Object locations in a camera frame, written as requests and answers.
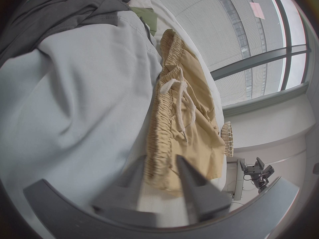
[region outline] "drawstring tip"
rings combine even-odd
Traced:
[[[186,135],[185,135],[185,131],[183,131],[183,134],[184,134],[184,137],[185,137],[186,142],[188,142],[188,140],[187,140],[187,138],[186,138]]]

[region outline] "wicker basket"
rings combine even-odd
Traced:
[[[234,155],[234,141],[233,130],[230,121],[223,125],[220,136],[225,142],[225,155],[232,157]]]

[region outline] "pink sticky note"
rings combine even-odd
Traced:
[[[265,19],[263,11],[261,10],[260,4],[257,2],[250,2],[250,6],[256,17]]]

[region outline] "light gray fabric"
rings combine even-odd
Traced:
[[[87,207],[118,176],[145,120],[161,58],[132,11],[118,26],[51,35],[0,69],[0,177],[44,238],[22,189],[45,178]]]

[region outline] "dark gray garment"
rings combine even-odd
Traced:
[[[91,24],[117,26],[117,12],[130,10],[130,0],[29,0],[15,14],[0,40],[0,67],[26,54],[46,37]]]

